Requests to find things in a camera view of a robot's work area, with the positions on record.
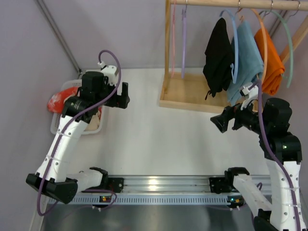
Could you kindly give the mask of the blue plastic hanger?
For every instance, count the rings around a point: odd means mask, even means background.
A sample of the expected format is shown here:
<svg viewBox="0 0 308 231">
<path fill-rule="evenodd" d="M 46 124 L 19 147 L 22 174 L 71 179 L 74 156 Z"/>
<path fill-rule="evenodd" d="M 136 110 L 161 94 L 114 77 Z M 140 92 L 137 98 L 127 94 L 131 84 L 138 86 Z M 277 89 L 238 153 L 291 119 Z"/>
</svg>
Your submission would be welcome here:
<svg viewBox="0 0 308 231">
<path fill-rule="evenodd" d="M 219 16 L 222 17 L 224 12 L 227 12 L 229 17 L 231 18 L 232 28 L 233 28 L 234 63 L 231 64 L 231 76 L 232 76 L 232 82 L 233 84 L 235 84 L 237 82 L 238 68 L 239 68 L 239 45 L 238 45 L 237 26 L 235 22 L 235 16 L 229 9 L 224 9 L 223 11 L 221 11 Z"/>
</svg>

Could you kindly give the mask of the black trousers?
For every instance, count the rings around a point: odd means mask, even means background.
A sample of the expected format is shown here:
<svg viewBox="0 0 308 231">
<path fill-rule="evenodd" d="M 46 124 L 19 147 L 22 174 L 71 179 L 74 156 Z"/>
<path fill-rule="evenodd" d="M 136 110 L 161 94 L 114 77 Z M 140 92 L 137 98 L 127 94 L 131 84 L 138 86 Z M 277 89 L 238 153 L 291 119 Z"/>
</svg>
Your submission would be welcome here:
<svg viewBox="0 0 308 231">
<path fill-rule="evenodd" d="M 220 18 L 212 30 L 205 58 L 203 74 L 209 87 L 207 95 L 215 97 L 217 93 L 226 91 L 232 81 L 231 64 L 234 63 L 234 52 L 224 18 Z"/>
</svg>

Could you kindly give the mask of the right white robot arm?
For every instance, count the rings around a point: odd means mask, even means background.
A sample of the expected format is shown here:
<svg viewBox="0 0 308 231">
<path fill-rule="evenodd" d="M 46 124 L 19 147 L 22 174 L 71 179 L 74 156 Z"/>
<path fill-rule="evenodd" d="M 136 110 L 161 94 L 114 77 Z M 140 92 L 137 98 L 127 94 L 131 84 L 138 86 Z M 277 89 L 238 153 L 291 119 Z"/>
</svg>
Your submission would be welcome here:
<svg viewBox="0 0 308 231">
<path fill-rule="evenodd" d="M 251 210 L 256 231 L 305 231 L 302 217 L 299 171 L 302 161 L 301 143 L 288 131 L 292 115 L 290 104 L 280 98 L 267 99 L 262 118 L 268 145 L 262 137 L 258 113 L 241 104 L 227 106 L 220 115 L 211 117 L 220 132 L 228 129 L 234 120 L 233 130 L 242 127 L 259 136 L 271 181 L 271 201 L 262 194 L 245 167 L 230 167 L 224 173 L 224 185 L 229 191 L 238 191 Z"/>
</svg>

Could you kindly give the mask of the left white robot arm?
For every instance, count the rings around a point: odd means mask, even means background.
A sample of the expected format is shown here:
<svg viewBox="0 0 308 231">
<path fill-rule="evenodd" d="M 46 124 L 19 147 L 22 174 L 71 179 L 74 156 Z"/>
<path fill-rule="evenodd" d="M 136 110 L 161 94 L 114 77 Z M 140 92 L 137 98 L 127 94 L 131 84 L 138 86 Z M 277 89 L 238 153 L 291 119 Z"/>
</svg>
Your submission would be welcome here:
<svg viewBox="0 0 308 231">
<path fill-rule="evenodd" d="M 128 83 L 122 82 L 121 94 L 117 89 L 118 84 L 113 84 L 102 72 L 88 71 L 82 76 L 76 93 L 64 101 L 58 131 L 43 163 L 26 178 L 26 183 L 39 195 L 68 204 L 79 192 L 106 187 L 108 173 L 101 168 L 91 167 L 71 176 L 67 169 L 74 147 L 99 108 L 127 108 L 130 102 Z"/>
</svg>

